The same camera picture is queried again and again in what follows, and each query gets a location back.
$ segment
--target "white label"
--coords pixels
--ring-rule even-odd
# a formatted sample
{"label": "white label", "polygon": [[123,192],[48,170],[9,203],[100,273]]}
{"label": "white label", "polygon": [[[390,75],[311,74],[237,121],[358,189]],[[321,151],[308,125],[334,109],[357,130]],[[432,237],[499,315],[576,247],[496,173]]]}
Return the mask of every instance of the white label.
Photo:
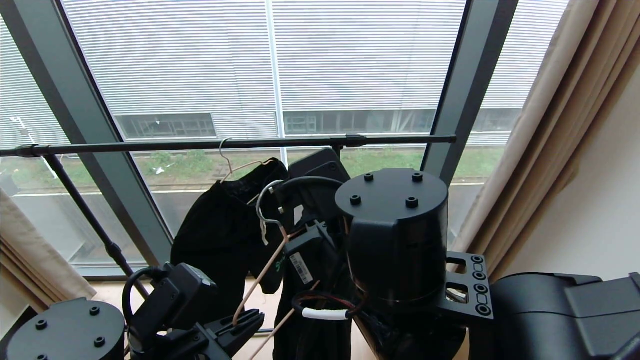
{"label": "white label", "polygon": [[312,282],[314,278],[311,276],[311,272],[309,268],[307,268],[307,264],[305,264],[304,259],[300,256],[300,253],[297,252],[289,257],[291,259],[291,263],[296,267],[296,271],[298,275],[300,275],[300,279],[304,285]]}

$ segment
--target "light wooden floor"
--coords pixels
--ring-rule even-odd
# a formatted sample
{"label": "light wooden floor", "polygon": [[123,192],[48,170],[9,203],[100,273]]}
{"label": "light wooden floor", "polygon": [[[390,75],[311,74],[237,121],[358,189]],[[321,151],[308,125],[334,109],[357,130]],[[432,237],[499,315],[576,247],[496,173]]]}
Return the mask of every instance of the light wooden floor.
{"label": "light wooden floor", "polygon": [[[249,289],[253,280],[247,280],[245,289]],[[94,282],[93,287],[97,291],[97,295],[93,298],[96,301],[104,301],[112,304],[122,310],[122,282]],[[149,292],[153,290],[151,285],[147,285]],[[264,322],[265,328],[274,328],[274,321],[276,312],[278,309],[278,302],[280,301],[280,292],[273,295],[265,295],[260,291],[258,287],[253,292],[252,297],[249,299],[246,308],[247,309],[260,309],[266,315]],[[142,297],[140,294],[134,291],[131,296],[131,304],[134,311],[142,304]],[[266,337],[255,337],[251,339],[237,354],[234,356],[234,360],[246,360],[255,352],[260,344],[266,339]],[[273,339],[265,345],[256,357],[257,360],[270,360],[273,351]],[[455,360],[464,360],[468,357],[468,342],[465,341],[460,352],[456,356]],[[375,360],[375,356],[371,352],[366,341],[360,334],[357,326],[353,326],[353,333],[351,334],[351,358],[355,360]]]}

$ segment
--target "white wall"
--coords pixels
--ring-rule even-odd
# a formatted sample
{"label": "white wall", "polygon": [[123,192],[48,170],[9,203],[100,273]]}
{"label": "white wall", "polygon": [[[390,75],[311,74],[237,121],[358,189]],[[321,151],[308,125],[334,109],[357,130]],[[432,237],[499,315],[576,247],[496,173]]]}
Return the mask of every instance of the white wall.
{"label": "white wall", "polygon": [[26,300],[6,280],[0,277],[0,339],[27,308]]}
{"label": "white wall", "polygon": [[640,69],[507,274],[640,272]]}

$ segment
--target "grass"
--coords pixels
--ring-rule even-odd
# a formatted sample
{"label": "grass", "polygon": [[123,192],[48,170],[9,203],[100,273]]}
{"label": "grass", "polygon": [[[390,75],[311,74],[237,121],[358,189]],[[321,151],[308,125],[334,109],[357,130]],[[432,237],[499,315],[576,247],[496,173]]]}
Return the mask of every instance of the grass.
{"label": "grass", "polygon": [[[502,147],[470,147],[460,159],[456,179],[486,179],[500,161]],[[290,151],[289,163],[310,154],[308,151]],[[279,151],[226,152],[233,167],[270,157],[279,158]],[[419,168],[424,151],[422,149],[346,149],[341,160],[351,176],[388,167]],[[136,164],[150,186],[162,185],[209,185],[228,173],[228,164],[220,155],[204,151],[189,151],[184,154],[157,152],[150,156],[135,156]],[[95,187],[93,179],[79,159],[63,158],[62,162],[76,186]],[[234,172],[230,180],[239,179],[255,166]],[[13,182],[23,190],[61,188],[41,159],[5,158],[0,163],[0,182],[11,176]]]}

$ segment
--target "curtain fold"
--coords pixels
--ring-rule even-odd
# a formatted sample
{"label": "curtain fold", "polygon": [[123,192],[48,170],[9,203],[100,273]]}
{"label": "curtain fold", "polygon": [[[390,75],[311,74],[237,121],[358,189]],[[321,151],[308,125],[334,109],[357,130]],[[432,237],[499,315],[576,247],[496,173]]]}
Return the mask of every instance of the curtain fold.
{"label": "curtain fold", "polygon": [[12,283],[34,310],[86,297],[95,290],[47,243],[0,189],[0,277]]}
{"label": "curtain fold", "polygon": [[573,0],[552,40],[496,171],[476,199],[455,251],[484,254],[491,280],[516,239],[586,141],[585,134],[635,68],[639,1]]}

